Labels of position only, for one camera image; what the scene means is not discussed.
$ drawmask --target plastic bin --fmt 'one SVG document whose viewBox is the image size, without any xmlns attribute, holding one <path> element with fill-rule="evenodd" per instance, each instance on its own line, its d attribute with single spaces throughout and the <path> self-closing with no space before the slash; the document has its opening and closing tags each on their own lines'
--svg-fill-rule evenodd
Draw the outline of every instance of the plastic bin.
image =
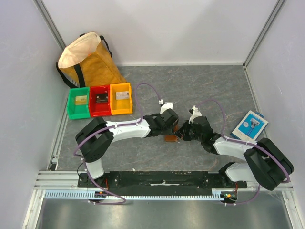
<svg viewBox="0 0 305 229">
<path fill-rule="evenodd" d="M 129 99 L 116 100 L 117 92 L 129 92 Z M 110 84 L 110 109 L 112 115 L 132 114 L 132 87 L 130 83 Z"/>
<path fill-rule="evenodd" d="M 75 105 L 75 98 L 77 96 L 87 96 L 87 102 L 84 105 Z M 67 113 L 69 119 L 81 119 L 90 118 L 90 113 L 88 109 L 89 101 L 89 87 L 73 88 L 69 90 L 69 96 L 67 101 Z"/>
<path fill-rule="evenodd" d="M 108 101 L 104 103 L 97 103 L 96 96 L 103 93 L 107 93 Z M 91 117 L 111 115 L 109 85 L 90 87 L 89 97 L 89 113 Z"/>
</svg>

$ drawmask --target fabric bag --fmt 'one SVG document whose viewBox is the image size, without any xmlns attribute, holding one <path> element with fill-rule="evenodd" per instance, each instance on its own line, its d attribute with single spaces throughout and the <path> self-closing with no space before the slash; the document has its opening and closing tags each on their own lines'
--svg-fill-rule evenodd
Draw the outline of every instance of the fabric bag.
<svg viewBox="0 0 305 229">
<path fill-rule="evenodd" d="M 63 72 L 80 87 L 126 82 L 112 60 L 106 40 L 95 32 L 83 34 L 68 45 L 56 63 L 56 68 L 70 88 L 77 86 L 67 79 Z"/>
</svg>

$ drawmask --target marble-patterned floor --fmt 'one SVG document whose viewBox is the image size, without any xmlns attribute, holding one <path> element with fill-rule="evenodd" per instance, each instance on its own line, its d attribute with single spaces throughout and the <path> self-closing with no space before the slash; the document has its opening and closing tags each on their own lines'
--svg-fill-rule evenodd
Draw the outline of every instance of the marble-patterned floor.
<svg viewBox="0 0 305 229">
<path fill-rule="evenodd" d="M 189 109 L 204 99 L 214 98 L 224 106 L 228 135 L 249 111 L 255 111 L 254 102 L 242 66 L 149 66 L 121 67 L 125 79 L 132 84 L 153 84 L 164 101 L 174 103 L 179 115 L 179 127 L 189 119 Z M 138 97 L 144 115 L 158 113 L 160 107 L 155 92 L 140 86 Z M 214 131 L 220 132 L 223 120 L 219 107 L 212 102 L 200 107 Z M 109 121 L 127 121 L 140 117 L 135 106 L 131 115 L 105 117 Z M 81 163 L 73 157 L 75 136 L 90 119 L 69 120 L 61 145 L 57 170 L 75 171 Z M 163 136 L 134 138 L 115 142 L 102 158 L 104 170 L 138 171 L 218 171 L 230 161 L 229 156 L 207 153 L 197 141 L 165 142 Z"/>
</svg>

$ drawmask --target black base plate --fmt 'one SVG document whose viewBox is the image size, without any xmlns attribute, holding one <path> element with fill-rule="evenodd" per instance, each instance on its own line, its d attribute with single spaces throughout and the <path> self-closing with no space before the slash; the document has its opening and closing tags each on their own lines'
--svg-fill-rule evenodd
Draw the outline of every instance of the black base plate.
<svg viewBox="0 0 305 229">
<path fill-rule="evenodd" d="M 235 188 L 223 175 L 209 172 L 138 172 L 111 171 L 95 182 L 122 196 L 197 196 L 211 195 L 212 188 Z M 87 173 L 81 173 L 77 187 L 96 188 Z M 239 188 L 247 188 L 246 182 L 238 182 Z"/>
</svg>

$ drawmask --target gray floor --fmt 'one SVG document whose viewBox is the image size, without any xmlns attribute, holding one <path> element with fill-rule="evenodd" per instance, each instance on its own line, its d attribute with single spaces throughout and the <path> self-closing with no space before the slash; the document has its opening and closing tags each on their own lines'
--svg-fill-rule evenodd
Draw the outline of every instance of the gray floor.
<svg viewBox="0 0 305 229">
<path fill-rule="evenodd" d="M 253 192 L 239 192 L 241 201 Z M 261 192 L 251 204 L 225 207 L 200 200 L 134 200 L 94 206 L 86 200 L 45 199 L 37 229 L 292 229 L 281 192 Z"/>
<path fill-rule="evenodd" d="M 223 104 L 227 135 L 249 110 L 255 111 L 242 66 L 122 67 L 120 71 L 133 88 L 140 82 L 151 83 L 164 101 L 173 102 L 179 115 L 179 126 L 189 119 L 188 110 L 206 98 L 214 98 Z M 146 85 L 139 87 L 138 95 L 145 115 L 160 111 L 158 99 L 151 88 Z M 132 115 L 106 117 L 105 120 L 136 119 L 140 114 L 136 107 L 134 110 Z M 200 110 L 207 116 L 214 131 L 220 132 L 223 121 L 219 107 L 210 102 Z M 75 136 L 89 122 L 90 119 L 68 121 L 57 170 L 77 169 L 80 160 L 72 155 L 77 145 Z M 230 161 L 235 160 L 207 153 L 199 142 L 168 143 L 164 142 L 163 136 L 115 142 L 102 158 L 106 171 L 217 171 Z"/>
</svg>

